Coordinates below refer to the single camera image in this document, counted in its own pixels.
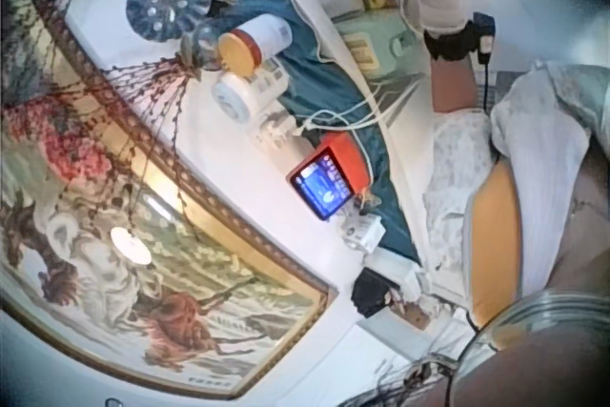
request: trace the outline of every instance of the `black wire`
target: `black wire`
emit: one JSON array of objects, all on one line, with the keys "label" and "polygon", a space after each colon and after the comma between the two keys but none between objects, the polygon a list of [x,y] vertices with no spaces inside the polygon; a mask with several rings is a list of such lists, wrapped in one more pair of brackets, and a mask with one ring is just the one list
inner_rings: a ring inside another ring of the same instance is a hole
[{"label": "black wire", "polygon": [[456,373],[452,373],[452,374],[450,374],[447,377],[447,390],[445,391],[445,403],[444,403],[444,407],[452,407],[452,405],[451,405],[452,404],[452,402],[451,402],[451,394],[452,394],[451,389],[453,388],[455,376],[456,376]]},{"label": "black wire", "polygon": [[489,91],[489,64],[485,64],[485,86],[483,87],[483,111],[487,112],[487,92]]},{"label": "black wire", "polygon": [[478,334],[478,332],[480,331],[480,328],[479,328],[479,326],[477,326],[475,324],[475,321],[470,316],[470,312],[466,312],[466,321],[468,322],[468,324],[470,324],[470,327],[473,328],[473,331],[475,331],[475,333]]}]

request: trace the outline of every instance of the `electronic device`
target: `electronic device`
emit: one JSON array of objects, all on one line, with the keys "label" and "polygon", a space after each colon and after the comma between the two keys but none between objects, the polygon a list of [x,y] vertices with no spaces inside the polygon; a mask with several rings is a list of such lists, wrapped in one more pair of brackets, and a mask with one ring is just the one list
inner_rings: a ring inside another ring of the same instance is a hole
[{"label": "electronic device", "polygon": [[365,267],[354,283],[352,302],[359,314],[369,318],[391,305],[388,293],[393,289],[398,289],[395,282]]},{"label": "electronic device", "polygon": [[378,214],[353,214],[343,224],[343,241],[352,250],[372,254],[385,234]]},{"label": "electronic device", "polygon": [[315,150],[307,138],[292,135],[296,119],[276,100],[249,124],[239,126],[283,176]]},{"label": "electronic device", "polygon": [[339,18],[335,26],[368,80],[422,70],[422,47],[398,9],[350,14]]},{"label": "electronic device", "polygon": [[496,21],[492,16],[476,12],[473,21],[468,21],[463,30],[433,37],[425,31],[424,43],[430,56],[438,60],[460,61],[470,52],[478,52],[478,62],[488,64],[494,47]]},{"label": "electronic device", "polygon": [[289,183],[322,220],[370,185],[366,163],[348,132],[332,132],[288,174]]}]

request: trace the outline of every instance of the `orange lid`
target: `orange lid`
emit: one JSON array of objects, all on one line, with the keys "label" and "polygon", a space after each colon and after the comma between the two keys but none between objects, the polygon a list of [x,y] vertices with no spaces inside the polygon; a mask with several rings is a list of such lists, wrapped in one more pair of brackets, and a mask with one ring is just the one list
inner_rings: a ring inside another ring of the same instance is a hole
[{"label": "orange lid", "polygon": [[237,76],[252,76],[260,65],[260,49],[244,31],[223,33],[218,40],[218,52],[223,66]]}]

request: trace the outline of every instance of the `black watch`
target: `black watch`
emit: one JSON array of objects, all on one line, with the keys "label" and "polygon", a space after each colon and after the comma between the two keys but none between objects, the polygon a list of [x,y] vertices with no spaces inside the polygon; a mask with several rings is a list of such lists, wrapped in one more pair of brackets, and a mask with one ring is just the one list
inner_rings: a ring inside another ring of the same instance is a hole
[{"label": "black watch", "polygon": [[433,38],[428,31],[423,33],[426,48],[435,61],[439,57],[445,61],[461,61],[470,52],[478,49],[479,38],[478,27],[472,21],[468,21],[460,32],[441,35],[438,38]]}]

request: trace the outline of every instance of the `ceiling light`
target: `ceiling light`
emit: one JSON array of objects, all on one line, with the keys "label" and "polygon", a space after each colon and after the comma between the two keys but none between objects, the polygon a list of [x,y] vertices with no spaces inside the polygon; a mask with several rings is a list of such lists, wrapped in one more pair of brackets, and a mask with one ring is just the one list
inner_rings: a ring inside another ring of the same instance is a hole
[{"label": "ceiling light", "polygon": [[163,216],[165,219],[167,219],[168,221],[173,220],[172,214],[170,214],[170,212],[168,212],[167,209],[165,207],[163,207],[163,205],[159,204],[152,197],[150,197],[149,195],[145,195],[144,200],[147,204],[149,204],[151,207],[153,207],[158,214]]},{"label": "ceiling light", "polygon": [[146,266],[153,262],[151,251],[139,238],[131,235],[125,228],[112,228],[111,239],[117,250],[135,264]]}]

